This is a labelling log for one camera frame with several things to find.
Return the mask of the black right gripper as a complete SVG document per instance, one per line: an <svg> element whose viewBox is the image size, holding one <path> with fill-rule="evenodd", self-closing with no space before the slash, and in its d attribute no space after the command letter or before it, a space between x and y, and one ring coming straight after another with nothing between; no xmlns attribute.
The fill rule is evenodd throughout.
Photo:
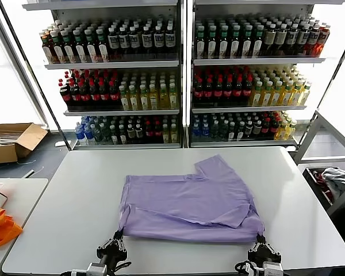
<svg viewBox="0 0 345 276"><path fill-rule="evenodd" d="M258 250L261 244L264 246L265 251ZM254 246L248 250L248 260L254 263L263 263L265 261L281 263L282 257L280 252L276 251L263 235L257 234Z"/></svg>

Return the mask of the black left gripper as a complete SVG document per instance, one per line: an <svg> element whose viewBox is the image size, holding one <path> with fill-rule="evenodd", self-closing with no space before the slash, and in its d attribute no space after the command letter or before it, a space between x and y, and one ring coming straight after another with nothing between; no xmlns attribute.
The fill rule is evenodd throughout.
<svg viewBox="0 0 345 276"><path fill-rule="evenodd" d="M115 231L112 238L97 247L97 257L101 265L117 266L119 262L127 259L127 251L123 242L123 230Z"/></svg>

